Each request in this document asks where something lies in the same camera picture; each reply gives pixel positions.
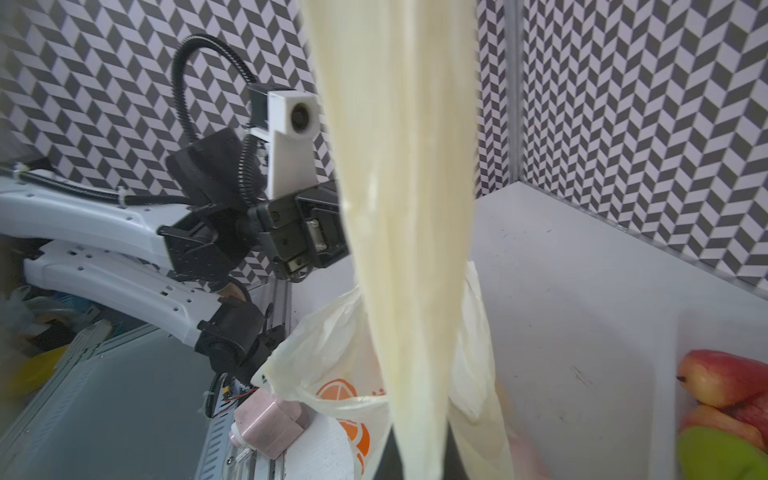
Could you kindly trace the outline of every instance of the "red apple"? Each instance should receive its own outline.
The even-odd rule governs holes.
[[[677,379],[696,400],[723,408],[768,391],[768,365],[714,350],[691,350]]]
[[[731,415],[736,420],[760,430],[763,439],[768,442],[768,392],[761,393],[736,406]]]
[[[688,412],[688,415],[683,419],[683,423],[680,424],[680,431],[682,432],[688,427],[694,426],[722,430],[739,437],[740,439],[747,440],[749,443],[765,452],[766,446],[760,430],[752,425],[740,422],[710,406],[699,405]]]

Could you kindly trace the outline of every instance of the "black and white pattern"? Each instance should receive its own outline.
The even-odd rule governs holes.
[[[768,2],[525,0],[521,177],[768,290]]]
[[[509,185],[504,0],[480,0],[478,17],[477,197]]]
[[[230,45],[261,82],[314,91],[295,0],[11,0],[0,25],[0,117],[59,172],[97,187],[179,194],[164,158],[182,131],[170,89],[180,40],[205,32]],[[480,72],[476,193],[508,183],[503,0],[477,8]],[[202,134],[247,121],[245,84],[203,50],[187,67],[187,100]],[[325,134],[318,178],[333,177]],[[233,274],[268,275],[262,255]]]

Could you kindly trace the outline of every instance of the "orange print on bag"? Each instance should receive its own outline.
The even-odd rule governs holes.
[[[317,395],[323,400],[346,400],[357,396],[357,390],[349,382],[343,379],[335,379],[320,387]],[[365,423],[353,422],[352,420],[336,419],[344,428],[346,436],[349,437],[349,443],[358,450],[357,459],[360,461],[361,473],[366,470],[365,457],[371,448],[371,435],[368,433]]]

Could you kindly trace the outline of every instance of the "pink container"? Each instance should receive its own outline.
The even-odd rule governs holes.
[[[288,402],[258,389],[235,410],[230,440],[274,460],[309,425],[310,418],[300,402]]]

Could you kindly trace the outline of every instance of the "yellow cloth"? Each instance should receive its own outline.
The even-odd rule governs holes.
[[[302,7],[405,477],[436,480],[472,226],[474,2]]]

